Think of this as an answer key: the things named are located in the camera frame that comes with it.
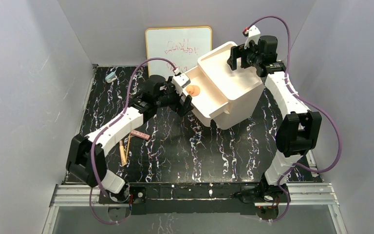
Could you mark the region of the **teardrop orange makeup sponge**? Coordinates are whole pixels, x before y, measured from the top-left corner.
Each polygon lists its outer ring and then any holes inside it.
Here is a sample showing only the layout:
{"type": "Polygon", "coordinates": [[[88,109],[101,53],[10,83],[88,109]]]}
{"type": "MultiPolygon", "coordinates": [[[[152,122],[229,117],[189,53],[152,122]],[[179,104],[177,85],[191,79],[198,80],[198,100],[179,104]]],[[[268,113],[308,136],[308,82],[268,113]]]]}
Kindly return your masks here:
{"type": "Polygon", "coordinates": [[[186,87],[186,92],[189,95],[193,95],[195,93],[195,87],[193,85],[189,85],[188,87],[186,87]]]}

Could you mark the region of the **round orange makeup sponge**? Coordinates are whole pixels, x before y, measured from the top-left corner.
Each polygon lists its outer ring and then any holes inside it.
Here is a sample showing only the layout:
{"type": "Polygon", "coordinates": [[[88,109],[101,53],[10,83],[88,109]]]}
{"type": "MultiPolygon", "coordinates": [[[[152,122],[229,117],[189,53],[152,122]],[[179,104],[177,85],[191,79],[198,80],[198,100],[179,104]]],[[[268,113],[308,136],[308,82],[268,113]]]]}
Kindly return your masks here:
{"type": "Polygon", "coordinates": [[[196,97],[196,96],[198,96],[200,94],[201,90],[200,90],[199,86],[197,86],[197,85],[193,85],[193,86],[195,87],[195,93],[193,95],[190,95],[190,96],[196,97]]]}

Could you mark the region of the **white drawer organizer box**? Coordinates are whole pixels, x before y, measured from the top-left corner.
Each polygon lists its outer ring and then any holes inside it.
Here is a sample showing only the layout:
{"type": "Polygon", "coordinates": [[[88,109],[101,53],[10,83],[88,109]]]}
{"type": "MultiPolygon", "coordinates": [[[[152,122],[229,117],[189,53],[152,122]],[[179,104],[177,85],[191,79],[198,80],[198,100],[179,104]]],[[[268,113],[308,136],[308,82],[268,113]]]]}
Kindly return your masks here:
{"type": "Polygon", "coordinates": [[[264,90],[254,67],[241,68],[237,59],[237,69],[227,64],[230,49],[237,46],[229,41],[199,57],[198,67],[222,96],[222,107],[212,112],[210,117],[220,129],[228,129],[252,116],[264,90]]]}

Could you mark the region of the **white top drawer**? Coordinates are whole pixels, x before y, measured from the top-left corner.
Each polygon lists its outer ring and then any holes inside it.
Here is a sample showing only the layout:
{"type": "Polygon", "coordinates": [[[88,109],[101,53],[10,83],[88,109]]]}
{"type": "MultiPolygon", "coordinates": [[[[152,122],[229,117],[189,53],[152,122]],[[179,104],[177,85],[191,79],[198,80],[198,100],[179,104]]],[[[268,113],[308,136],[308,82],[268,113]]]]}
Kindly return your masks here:
{"type": "MultiPolygon", "coordinates": [[[[185,74],[190,79],[189,85],[197,85],[201,90],[198,96],[192,97],[192,113],[204,126],[209,127],[215,117],[227,110],[228,100],[200,67],[196,66],[185,74]]],[[[176,90],[182,95],[182,100],[187,97],[186,87],[184,89],[176,87],[176,90]]]]}

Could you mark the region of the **pink lipstick box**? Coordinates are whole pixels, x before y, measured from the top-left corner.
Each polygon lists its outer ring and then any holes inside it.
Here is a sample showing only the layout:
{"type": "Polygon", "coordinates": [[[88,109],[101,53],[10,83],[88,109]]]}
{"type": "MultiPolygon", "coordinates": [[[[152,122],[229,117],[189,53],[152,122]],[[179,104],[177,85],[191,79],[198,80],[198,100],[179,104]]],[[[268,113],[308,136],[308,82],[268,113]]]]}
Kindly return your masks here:
{"type": "Polygon", "coordinates": [[[138,138],[141,138],[141,139],[144,139],[144,140],[149,140],[150,139],[150,135],[148,134],[145,134],[145,133],[142,133],[140,131],[137,131],[137,130],[132,130],[130,132],[131,135],[135,136],[135,137],[138,137],[138,138]]]}

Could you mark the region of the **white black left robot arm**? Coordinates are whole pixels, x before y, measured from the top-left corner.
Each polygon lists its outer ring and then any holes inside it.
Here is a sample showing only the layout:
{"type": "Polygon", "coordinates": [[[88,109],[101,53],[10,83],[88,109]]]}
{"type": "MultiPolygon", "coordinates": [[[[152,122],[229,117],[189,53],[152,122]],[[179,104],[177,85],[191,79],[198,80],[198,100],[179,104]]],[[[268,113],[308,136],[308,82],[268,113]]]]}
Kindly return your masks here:
{"type": "Polygon", "coordinates": [[[192,111],[192,96],[185,91],[189,85],[185,74],[169,78],[151,75],[116,117],[94,132],[72,138],[66,170],[92,188],[119,194],[127,183],[107,168],[105,157],[132,130],[154,117],[159,108],[169,107],[181,117],[192,111]]]}

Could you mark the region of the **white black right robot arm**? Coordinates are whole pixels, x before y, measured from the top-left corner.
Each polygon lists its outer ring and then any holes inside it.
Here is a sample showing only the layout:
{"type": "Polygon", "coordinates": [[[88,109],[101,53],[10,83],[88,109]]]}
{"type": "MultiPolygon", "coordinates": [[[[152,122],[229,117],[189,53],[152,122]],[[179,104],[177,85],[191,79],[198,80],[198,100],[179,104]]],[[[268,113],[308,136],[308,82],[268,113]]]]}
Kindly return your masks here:
{"type": "Polygon", "coordinates": [[[317,144],[322,116],[311,111],[295,97],[290,81],[286,78],[286,66],[277,60],[278,40],[275,36],[261,36],[257,43],[232,46],[227,64],[230,70],[256,68],[259,77],[265,78],[265,86],[275,97],[283,120],[277,130],[276,154],[269,168],[253,189],[264,195],[283,194],[286,177],[296,163],[317,144]]]}

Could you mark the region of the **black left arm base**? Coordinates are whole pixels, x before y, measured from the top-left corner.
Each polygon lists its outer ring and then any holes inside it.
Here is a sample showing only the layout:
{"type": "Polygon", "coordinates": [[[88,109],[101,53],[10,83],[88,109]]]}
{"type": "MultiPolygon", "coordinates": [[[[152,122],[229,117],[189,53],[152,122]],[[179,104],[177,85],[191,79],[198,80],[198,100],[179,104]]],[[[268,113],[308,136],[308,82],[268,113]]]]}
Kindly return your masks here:
{"type": "Polygon", "coordinates": [[[98,199],[100,204],[142,204],[147,199],[147,189],[140,183],[127,183],[117,194],[109,190],[106,192],[106,196],[100,194],[98,199]]]}

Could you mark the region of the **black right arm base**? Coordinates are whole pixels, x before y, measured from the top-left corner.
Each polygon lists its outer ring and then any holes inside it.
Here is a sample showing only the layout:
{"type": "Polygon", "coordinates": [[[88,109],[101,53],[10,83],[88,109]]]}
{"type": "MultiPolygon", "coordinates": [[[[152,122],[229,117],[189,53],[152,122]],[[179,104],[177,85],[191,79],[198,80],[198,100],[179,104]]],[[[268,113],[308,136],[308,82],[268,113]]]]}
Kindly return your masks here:
{"type": "Polygon", "coordinates": [[[289,192],[287,184],[281,188],[277,185],[268,185],[265,182],[245,184],[238,192],[230,195],[230,198],[237,198],[242,203],[267,203],[269,207],[277,207],[281,200],[286,199],[284,191],[289,192]]]}

